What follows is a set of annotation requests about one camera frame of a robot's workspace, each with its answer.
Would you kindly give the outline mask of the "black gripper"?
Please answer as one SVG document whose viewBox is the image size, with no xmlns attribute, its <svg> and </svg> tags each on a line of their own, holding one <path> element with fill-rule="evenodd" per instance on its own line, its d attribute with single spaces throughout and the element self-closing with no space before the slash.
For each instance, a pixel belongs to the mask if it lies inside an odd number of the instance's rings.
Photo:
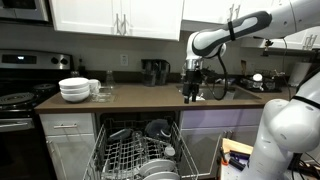
<svg viewBox="0 0 320 180">
<path fill-rule="evenodd" d="M 202 83 L 202 75 L 199 70 L 187 70 L 183 81 L 184 103 L 189 104 L 189 95 L 192 94 L 192 102 L 196 102 L 199 85 Z"/>
</svg>

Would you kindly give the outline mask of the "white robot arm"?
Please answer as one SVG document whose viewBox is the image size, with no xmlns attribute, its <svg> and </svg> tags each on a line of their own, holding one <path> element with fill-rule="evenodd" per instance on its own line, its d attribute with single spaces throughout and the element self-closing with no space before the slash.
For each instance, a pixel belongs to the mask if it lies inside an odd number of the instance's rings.
<svg viewBox="0 0 320 180">
<path fill-rule="evenodd" d="M 320 0 L 288 0 L 284 5 L 257 11 L 216 29 L 189 36 L 184 102 L 196 100 L 201 73 L 198 61 L 218 57 L 225 43 L 241 37 L 278 39 L 320 24 Z M 239 180 L 284 180 L 293 155 L 315 149 L 320 140 L 320 72 L 302 81 L 289 100 L 268 101 L 256 142 Z"/>
</svg>

